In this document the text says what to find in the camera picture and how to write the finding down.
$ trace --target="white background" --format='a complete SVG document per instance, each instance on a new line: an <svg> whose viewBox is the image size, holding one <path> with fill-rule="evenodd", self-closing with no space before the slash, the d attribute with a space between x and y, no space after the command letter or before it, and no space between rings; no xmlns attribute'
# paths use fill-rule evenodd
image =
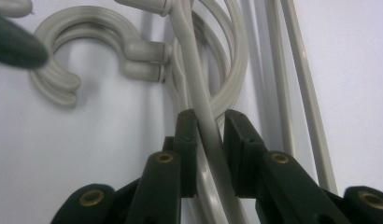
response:
<svg viewBox="0 0 383 224"><path fill-rule="evenodd" d="M15 20L30 32L60 9L93 5L118 11L143 39L172 40L168 19L111 1L34 4L33 15ZM269 72L262 74L270 66L256 29L259 5L253 0L241 4L251 60L236 109L249 116L270 149L280 149L277 111L269 110L275 102L264 100L273 99L275 91L262 84L271 78ZM383 0L295 0L295 5L339 193L358 185L383 191ZM174 134L164 85L127 79L109 46L77 40L61 48L57 58L82 79L76 108L54 105L26 71L0 64L0 223L49 223L82 186L121 188L141 175L149 154ZM310 156L297 80L289 70L298 144ZM314 177L311 164L311 158L302 162ZM247 204L253 215L253 201ZM187 210L183 214L183 223L192 223Z"/></svg>

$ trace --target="tube connector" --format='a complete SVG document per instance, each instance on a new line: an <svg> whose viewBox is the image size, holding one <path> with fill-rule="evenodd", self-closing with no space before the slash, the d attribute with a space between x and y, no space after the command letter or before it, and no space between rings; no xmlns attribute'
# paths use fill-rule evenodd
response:
<svg viewBox="0 0 383 224"><path fill-rule="evenodd" d="M167 63L171 52L172 48L167 43L141 39L130 40L124 47L128 59L142 62Z"/></svg>
<svg viewBox="0 0 383 224"><path fill-rule="evenodd" d="M161 82L164 77L164 65L126 61L122 66L122 73L132 79Z"/></svg>

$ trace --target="c-shaped clip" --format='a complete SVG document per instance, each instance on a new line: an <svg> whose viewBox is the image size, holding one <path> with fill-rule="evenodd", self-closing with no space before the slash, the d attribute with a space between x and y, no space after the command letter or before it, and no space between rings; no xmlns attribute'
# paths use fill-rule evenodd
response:
<svg viewBox="0 0 383 224"><path fill-rule="evenodd" d="M171 49L168 44L140 39L135 27L122 15L102 7L71 7L44 20L35 31L49 52L46 66L30 70L37 88L59 105L75 106L80 78L54 58L62 44L76 38L92 37L110 45L118 54L121 71L129 78L162 81L164 64Z"/></svg>

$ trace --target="gray tube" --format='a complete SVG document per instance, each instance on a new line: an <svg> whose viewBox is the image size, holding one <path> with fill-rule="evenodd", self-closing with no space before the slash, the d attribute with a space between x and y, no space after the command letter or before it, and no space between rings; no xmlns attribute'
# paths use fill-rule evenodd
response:
<svg viewBox="0 0 383 224"><path fill-rule="evenodd" d="M294 3L292 0L281 0L281 3L288 28L303 104L305 105L305 116L317 167L319 185L332 193L337 193L331 157L329 155L322 118L319 112L317 95L314 90L314 83L305 54L305 45L303 43L299 22L297 21Z"/></svg>
<svg viewBox="0 0 383 224"><path fill-rule="evenodd" d="M270 36L270 45L273 55L273 66L277 87L277 98L279 106L279 115L281 120L283 149L284 152L291 154L294 158L296 158L290 90L286 74L284 58L285 56L282 47L280 24L276 4L276 1L265 1L268 33Z"/></svg>
<svg viewBox="0 0 383 224"><path fill-rule="evenodd" d="M183 60L186 62L184 64L186 79L188 81L192 105L198 119L204 150L218 187L218 194L220 196L220 202L218 203L223 205L229 223L247 223L239 200L234 194L229 193L233 192L230 172L220 150L221 139L219 128L214 120L210 103L207 99L208 89L198 58L189 1L177 1L170 15L175 35L182 47Z"/></svg>

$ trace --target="brass grommet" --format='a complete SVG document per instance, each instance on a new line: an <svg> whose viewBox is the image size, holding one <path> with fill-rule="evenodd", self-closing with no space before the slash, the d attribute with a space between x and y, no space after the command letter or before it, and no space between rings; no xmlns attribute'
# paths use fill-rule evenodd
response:
<svg viewBox="0 0 383 224"><path fill-rule="evenodd" d="M157 162L161 163L166 163L170 162L174 159L174 157L171 154L165 153L165 154L160 154L156 157Z"/></svg>
<svg viewBox="0 0 383 224"><path fill-rule="evenodd" d="M379 210L383 210L383 199L377 195L361 190L358 192L358 196L360 197L360 200L367 205Z"/></svg>
<svg viewBox="0 0 383 224"><path fill-rule="evenodd" d="M282 163L282 164L287 163L288 161L290 161L290 160L288 159L288 157L286 157L286 156L284 156L284 155L282 155L282 154L279 154L279 153L275 153L275 154L273 154L273 155L271 156L271 159L273 159L273 161L276 161L276 162L278 162L278 163Z"/></svg>
<svg viewBox="0 0 383 224"><path fill-rule="evenodd" d="M91 189L81 195L78 202L84 207L99 204L105 198L105 194L100 189Z"/></svg>

